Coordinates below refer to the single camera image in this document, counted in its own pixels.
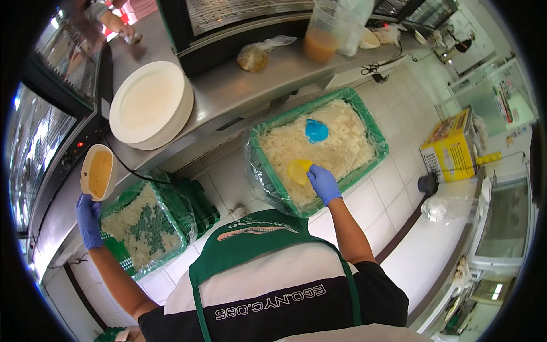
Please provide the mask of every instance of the blue scoop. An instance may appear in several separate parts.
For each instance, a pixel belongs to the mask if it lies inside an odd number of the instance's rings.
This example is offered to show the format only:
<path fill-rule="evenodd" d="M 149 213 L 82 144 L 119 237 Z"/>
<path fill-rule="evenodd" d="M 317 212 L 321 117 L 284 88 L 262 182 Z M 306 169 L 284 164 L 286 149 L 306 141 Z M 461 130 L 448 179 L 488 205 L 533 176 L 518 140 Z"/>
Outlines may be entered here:
<path fill-rule="evenodd" d="M 312 144 L 323 141 L 329 136 L 329 129 L 324 124 L 313 119 L 308 119 L 306 122 L 306 138 Z"/>

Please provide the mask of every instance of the person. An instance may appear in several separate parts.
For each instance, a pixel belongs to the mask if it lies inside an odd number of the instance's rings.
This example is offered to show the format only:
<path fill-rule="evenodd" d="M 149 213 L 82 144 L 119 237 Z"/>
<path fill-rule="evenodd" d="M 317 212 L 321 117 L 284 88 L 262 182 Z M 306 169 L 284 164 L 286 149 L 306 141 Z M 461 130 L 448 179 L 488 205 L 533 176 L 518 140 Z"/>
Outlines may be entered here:
<path fill-rule="evenodd" d="M 126 25 L 120 17 L 112 13 L 108 6 L 102 2 L 86 0 L 84 14 L 89 21 L 100 22 L 112 32 L 116 32 L 122 37 L 131 37 L 135 34 L 135 29 L 131 25 Z"/>
<path fill-rule="evenodd" d="M 464 54 L 470 47 L 473 41 L 475 40 L 475 34 L 472 33 L 469 36 L 469 39 L 464 41 L 457 40 L 457 43 L 450 49 L 447 53 L 441 56 L 441 61 L 446 63 L 448 60 L 452 59 L 457 54 Z"/>
<path fill-rule="evenodd" d="M 307 175 L 330 209 L 339 249 L 310 235 L 307 219 L 277 210 L 251 213 L 210 234 L 165 305 L 153 302 L 103 244 L 101 204 L 91 195 L 78 200 L 78 227 L 105 285 L 147 342 L 276 341 L 302 334 L 320 340 L 315 334 L 325 331 L 362 336 L 368 324 L 405 327 L 408 298 L 376 263 L 336 179 L 317 165 Z"/>

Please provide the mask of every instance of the cardboard box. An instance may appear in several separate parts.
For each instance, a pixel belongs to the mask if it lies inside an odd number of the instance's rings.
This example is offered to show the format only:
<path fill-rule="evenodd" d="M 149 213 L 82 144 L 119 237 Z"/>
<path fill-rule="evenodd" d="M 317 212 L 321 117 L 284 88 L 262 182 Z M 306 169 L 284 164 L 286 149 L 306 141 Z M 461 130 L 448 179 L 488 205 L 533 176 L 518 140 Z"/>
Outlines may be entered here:
<path fill-rule="evenodd" d="M 436 173 L 439 182 L 459 181 L 476 174 L 472 115 L 473 110 L 467 107 L 439 122 L 420 148 L 427 170 Z"/>

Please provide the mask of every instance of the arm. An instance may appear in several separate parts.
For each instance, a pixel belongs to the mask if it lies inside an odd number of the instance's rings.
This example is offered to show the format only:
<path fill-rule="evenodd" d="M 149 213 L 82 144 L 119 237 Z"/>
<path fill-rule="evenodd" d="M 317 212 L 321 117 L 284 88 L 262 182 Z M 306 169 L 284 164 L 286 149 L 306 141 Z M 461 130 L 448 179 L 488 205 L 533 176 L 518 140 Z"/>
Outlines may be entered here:
<path fill-rule="evenodd" d="M 76 203 L 76 218 L 84 246 L 89 250 L 89 256 L 112 297 L 138 321 L 142 314 L 152 311 L 158 305 L 148 298 L 104 246 L 98 222 L 100 211 L 101 203 L 93 202 L 91 195 L 82 194 Z"/>
<path fill-rule="evenodd" d="M 109 10 L 101 15 L 99 21 L 113 32 L 120 33 L 123 37 L 135 34 L 135 29 L 131 25 L 124 24 L 120 17 Z"/>
<path fill-rule="evenodd" d="M 103 278 L 104 284 L 121 308 L 130 314 L 135 321 L 146 312 L 152 311 L 158 305 L 153 302 L 121 268 L 112 253 L 104 245 L 91 248 L 89 256 Z"/>
<path fill-rule="evenodd" d="M 361 261 L 375 263 L 369 240 L 361 230 L 342 198 L 332 199 L 328 203 L 330 214 L 333 217 L 334 231 L 340 253 L 344 259 L 352 264 Z"/>
<path fill-rule="evenodd" d="M 361 261 L 375 263 L 369 241 L 346 207 L 333 174 L 327 169 L 312 165 L 307 175 L 319 198 L 330 209 L 336 240 L 343 258 L 352 264 Z"/>

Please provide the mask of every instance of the blue latex glove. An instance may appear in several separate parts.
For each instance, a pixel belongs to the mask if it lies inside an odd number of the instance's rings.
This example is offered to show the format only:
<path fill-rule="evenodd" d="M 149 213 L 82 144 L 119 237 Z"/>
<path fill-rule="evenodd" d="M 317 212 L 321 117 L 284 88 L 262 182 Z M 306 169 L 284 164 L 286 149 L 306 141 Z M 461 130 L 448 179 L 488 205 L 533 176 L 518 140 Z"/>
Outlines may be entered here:
<path fill-rule="evenodd" d="M 82 194 L 76 203 L 78 228 L 87 249 L 98 248 L 103 245 L 99 230 L 101 203 L 93 202 L 91 198 L 90 194 Z"/>
<path fill-rule="evenodd" d="M 310 166 L 310 171 L 306 173 L 310 179 L 311 186 L 317 193 L 317 196 L 323 201 L 325 207 L 329 202 L 338 197 L 342 197 L 338 183 L 333 174 L 324 167 L 313 164 Z"/>

